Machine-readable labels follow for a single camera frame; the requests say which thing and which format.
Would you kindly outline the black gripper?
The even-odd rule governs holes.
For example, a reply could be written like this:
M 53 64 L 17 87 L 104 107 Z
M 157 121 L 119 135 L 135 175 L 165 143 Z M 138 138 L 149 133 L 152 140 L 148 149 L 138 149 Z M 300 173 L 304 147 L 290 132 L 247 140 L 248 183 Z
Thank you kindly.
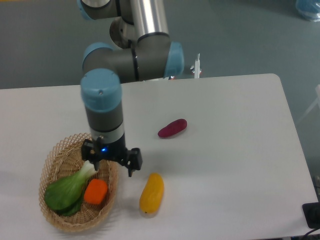
M 111 143 L 104 143 L 100 137 L 93 140 L 93 142 L 85 139 L 80 152 L 82 160 L 93 164 L 96 171 L 100 168 L 101 160 L 119 162 L 121 166 L 127 168 L 130 178 L 133 172 L 141 170 L 143 164 L 141 150 L 137 147 L 127 149 L 124 134 Z

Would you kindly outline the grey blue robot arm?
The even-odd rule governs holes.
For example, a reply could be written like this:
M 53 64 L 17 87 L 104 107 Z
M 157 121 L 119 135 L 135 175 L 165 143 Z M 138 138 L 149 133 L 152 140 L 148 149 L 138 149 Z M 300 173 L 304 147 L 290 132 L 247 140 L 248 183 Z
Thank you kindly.
M 118 46 L 89 45 L 83 54 L 80 81 L 91 139 L 81 147 L 81 157 L 96 169 L 101 160 L 117 162 L 132 174 L 142 167 L 139 148 L 126 148 L 122 84 L 180 75 L 184 53 L 170 39 L 161 0 L 79 0 L 87 20 L 111 18 L 109 34 Z

